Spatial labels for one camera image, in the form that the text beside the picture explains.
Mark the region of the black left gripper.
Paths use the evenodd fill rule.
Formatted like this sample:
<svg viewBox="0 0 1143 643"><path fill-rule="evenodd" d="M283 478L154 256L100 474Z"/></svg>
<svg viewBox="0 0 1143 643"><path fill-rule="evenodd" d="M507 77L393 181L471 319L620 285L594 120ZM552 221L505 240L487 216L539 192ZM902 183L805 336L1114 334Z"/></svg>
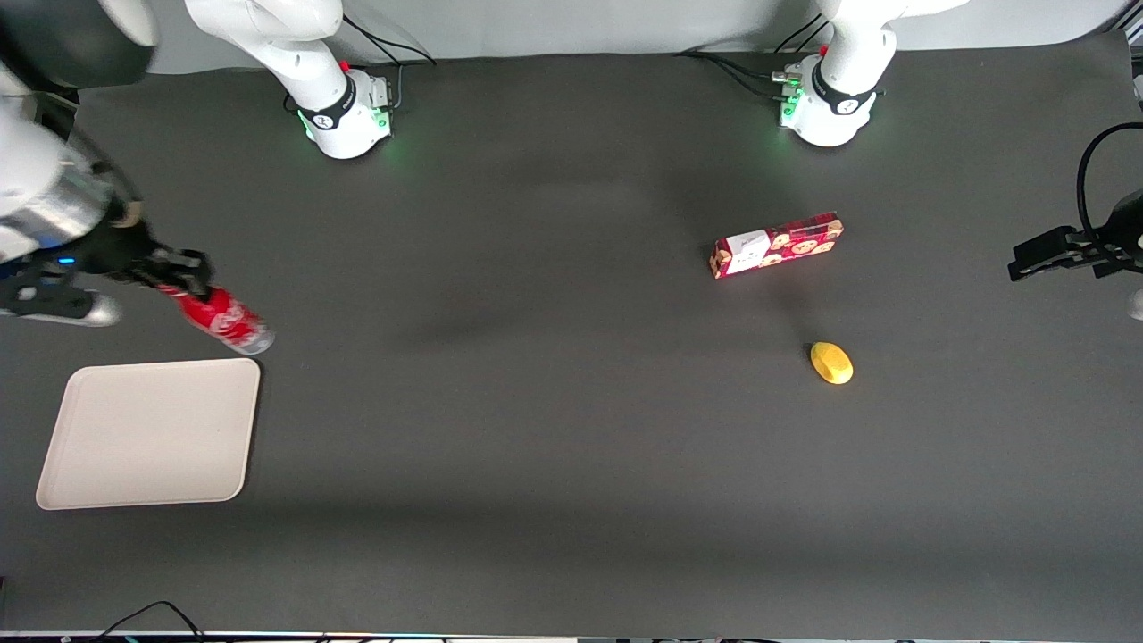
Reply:
<svg viewBox="0 0 1143 643"><path fill-rule="evenodd" d="M1142 191L1120 199L1109 219L1097 228L1082 219L1085 235L1094 255L1084 254L1086 238L1070 225L1060 225L1024 241L1014 248L1008 264L1012 282L1026 280L1055 270L1080 270L1093 264L1094 276L1101 280L1118 272L1142 270Z"/></svg>

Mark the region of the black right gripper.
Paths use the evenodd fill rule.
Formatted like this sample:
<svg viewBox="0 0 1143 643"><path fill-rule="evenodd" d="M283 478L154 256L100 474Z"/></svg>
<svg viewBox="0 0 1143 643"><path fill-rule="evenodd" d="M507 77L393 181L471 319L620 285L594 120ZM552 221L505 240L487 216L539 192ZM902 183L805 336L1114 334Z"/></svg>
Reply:
<svg viewBox="0 0 1143 643"><path fill-rule="evenodd" d="M118 219L106 217L87 235L70 243L70 257L80 272L150 288L175 300L191 296L186 288L209 288L213 281L207 254L192 249L175 251L171 246L160 243L139 214L125 214ZM163 278L169 278L171 284L163 282Z"/></svg>

